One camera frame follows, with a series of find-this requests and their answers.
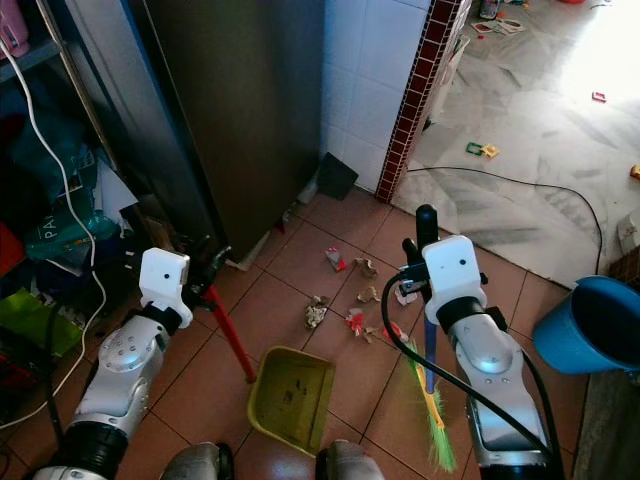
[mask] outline refrigerator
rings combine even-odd
[[[324,2],[51,8],[126,178],[243,258],[317,169]]]

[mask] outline shelf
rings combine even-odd
[[[58,50],[55,42],[50,38],[45,38],[39,42],[38,45],[32,46],[27,53],[16,58],[16,62],[18,67],[20,67],[20,70],[25,72],[36,65],[40,65],[41,63],[52,59],[59,53],[60,51]],[[9,63],[9,60],[3,58],[0,61],[0,83],[4,83],[15,76],[16,74]]]

